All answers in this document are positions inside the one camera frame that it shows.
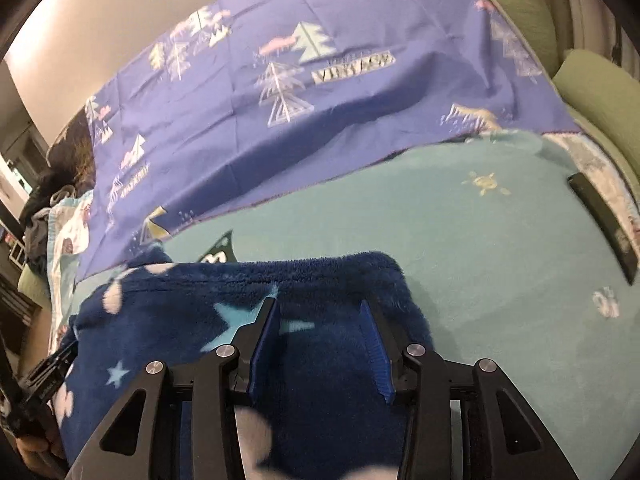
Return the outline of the navy fleece garment with stars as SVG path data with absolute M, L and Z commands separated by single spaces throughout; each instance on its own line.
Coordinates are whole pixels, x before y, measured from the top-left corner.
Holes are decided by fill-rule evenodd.
M 335 259 L 172 262 L 157 250 L 101 285 L 70 319 L 77 358 L 54 401 L 69 460 L 146 364 L 191 363 L 281 310 L 259 396 L 236 413 L 251 479 L 393 479 L 407 413 L 373 378 L 358 316 L 363 300 L 424 346 L 431 336 L 398 264 L 380 252 Z

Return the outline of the dark clothes pile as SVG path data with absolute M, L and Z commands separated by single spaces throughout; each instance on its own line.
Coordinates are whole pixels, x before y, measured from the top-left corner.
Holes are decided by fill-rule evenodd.
M 20 215 L 29 270 L 47 274 L 50 209 L 63 197 L 81 197 L 96 183 L 92 140 L 86 113 L 80 110 L 56 138 L 47 154 L 47 167 Z

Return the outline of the teal blanket with orange print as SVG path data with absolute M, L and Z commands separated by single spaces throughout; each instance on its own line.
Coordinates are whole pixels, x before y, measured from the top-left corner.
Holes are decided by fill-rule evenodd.
M 639 432 L 639 285 L 570 187 L 587 176 L 626 230 L 638 214 L 574 134 L 415 148 L 194 224 L 172 262 L 392 258 L 445 359 L 495 360 L 582 479 L 610 478 Z

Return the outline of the green pillow near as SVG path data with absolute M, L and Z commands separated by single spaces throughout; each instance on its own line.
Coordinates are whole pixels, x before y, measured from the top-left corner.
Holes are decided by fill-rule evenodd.
M 552 79 L 563 101 L 597 127 L 639 177 L 639 81 L 601 55 L 569 50 Z

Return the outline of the green pillow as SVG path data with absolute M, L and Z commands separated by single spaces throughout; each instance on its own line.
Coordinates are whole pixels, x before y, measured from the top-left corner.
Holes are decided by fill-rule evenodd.
M 639 177 L 639 81 L 601 55 L 569 50 L 552 79 L 563 101 L 597 127 Z
M 553 77 L 561 61 L 555 26 L 547 3 L 544 0 L 497 1 L 536 53 L 544 70 Z

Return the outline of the purple bedsheet with tree print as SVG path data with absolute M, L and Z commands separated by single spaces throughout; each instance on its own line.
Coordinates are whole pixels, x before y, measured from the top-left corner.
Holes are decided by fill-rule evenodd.
M 492 0 L 216 0 L 85 111 L 96 184 L 81 278 L 409 148 L 576 128 Z

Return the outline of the green pillow far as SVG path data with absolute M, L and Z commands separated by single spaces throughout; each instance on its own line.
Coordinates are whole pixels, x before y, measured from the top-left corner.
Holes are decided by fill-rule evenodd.
M 555 26 L 547 3 L 544 0 L 497 1 L 536 53 L 544 70 L 553 77 L 561 61 Z

